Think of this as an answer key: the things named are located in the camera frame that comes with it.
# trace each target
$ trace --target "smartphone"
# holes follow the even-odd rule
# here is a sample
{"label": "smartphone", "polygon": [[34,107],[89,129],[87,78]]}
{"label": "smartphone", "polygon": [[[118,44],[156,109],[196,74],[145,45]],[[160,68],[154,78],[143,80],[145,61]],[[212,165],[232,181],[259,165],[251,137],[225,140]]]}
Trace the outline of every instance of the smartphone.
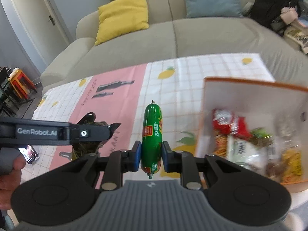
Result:
{"label": "smartphone", "polygon": [[23,154],[28,164],[34,163],[39,158],[37,152],[31,145],[20,147],[19,151]]}

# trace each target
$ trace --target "green sausage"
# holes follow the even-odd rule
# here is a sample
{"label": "green sausage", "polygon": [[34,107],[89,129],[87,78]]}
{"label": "green sausage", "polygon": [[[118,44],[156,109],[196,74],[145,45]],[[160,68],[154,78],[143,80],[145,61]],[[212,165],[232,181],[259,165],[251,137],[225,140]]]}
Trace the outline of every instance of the green sausage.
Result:
{"label": "green sausage", "polygon": [[152,175],[161,167],[162,133],[161,108],[152,101],[144,112],[141,144],[141,168],[147,173],[149,179],[152,179]]}

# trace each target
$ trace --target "door frame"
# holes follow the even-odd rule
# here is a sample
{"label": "door frame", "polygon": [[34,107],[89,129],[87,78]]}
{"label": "door frame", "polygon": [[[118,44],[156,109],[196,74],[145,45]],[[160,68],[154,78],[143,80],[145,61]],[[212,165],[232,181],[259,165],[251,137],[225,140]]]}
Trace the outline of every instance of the door frame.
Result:
{"label": "door frame", "polygon": [[[47,7],[47,9],[48,9],[48,11],[49,11],[49,13],[50,13],[50,15],[51,15],[51,16],[53,17],[53,19],[55,20],[55,23],[56,23],[55,26],[58,28],[58,30],[59,30],[59,32],[60,32],[62,38],[64,39],[65,43],[67,44],[67,46],[69,46],[69,45],[70,45],[70,41],[68,40],[67,35],[65,34],[63,28],[61,27],[61,24],[60,24],[60,22],[59,22],[57,16],[55,15],[55,13],[54,13],[54,11],[53,11],[53,9],[52,9],[52,6],[51,6],[50,3],[49,3],[49,0],[44,0],[44,2],[45,2],[45,5],[46,5],[46,7]],[[38,52],[38,54],[40,55],[40,57],[41,57],[42,60],[44,61],[46,67],[48,67],[49,64],[47,64],[46,60],[44,59],[44,57],[42,56],[42,54],[41,54],[40,51],[38,50],[38,48],[37,48],[37,46],[35,45],[35,43],[34,43],[32,37],[31,37],[30,33],[28,32],[26,26],[24,25],[24,22],[23,22],[22,19],[21,19],[21,16],[20,16],[20,14],[19,14],[19,12],[18,12],[18,10],[17,10],[17,8],[16,8],[16,5],[15,5],[15,3],[14,3],[14,0],[11,0],[11,3],[12,3],[12,5],[13,5],[13,7],[14,7],[14,10],[15,10],[15,12],[16,12],[18,18],[19,18],[19,21],[20,21],[21,25],[23,26],[24,31],[26,32],[27,36],[29,37],[30,41],[32,42],[32,44],[33,44],[35,50]]]}

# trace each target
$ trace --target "red snack package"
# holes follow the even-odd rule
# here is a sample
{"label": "red snack package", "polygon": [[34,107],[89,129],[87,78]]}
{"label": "red snack package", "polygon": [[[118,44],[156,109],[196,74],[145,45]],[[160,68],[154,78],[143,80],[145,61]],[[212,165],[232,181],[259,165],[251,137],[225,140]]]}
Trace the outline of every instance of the red snack package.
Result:
{"label": "red snack package", "polygon": [[248,141],[252,134],[247,131],[245,117],[236,116],[231,127],[231,134],[236,137]]}
{"label": "red snack package", "polygon": [[229,135],[234,122],[234,113],[225,109],[213,110],[213,129],[220,134]]}

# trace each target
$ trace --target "box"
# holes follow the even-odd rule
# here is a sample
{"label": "box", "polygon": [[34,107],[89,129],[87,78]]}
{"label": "box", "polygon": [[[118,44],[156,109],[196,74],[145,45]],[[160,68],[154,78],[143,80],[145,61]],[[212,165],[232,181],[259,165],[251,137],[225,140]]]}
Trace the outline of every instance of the box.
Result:
{"label": "box", "polygon": [[207,77],[204,79],[201,121],[195,156],[204,157],[215,149],[212,110],[228,109],[246,117],[248,130],[265,127],[276,136],[275,120],[287,112],[293,117],[301,142],[303,175],[296,183],[283,183],[290,193],[308,188],[308,88],[279,82]]}

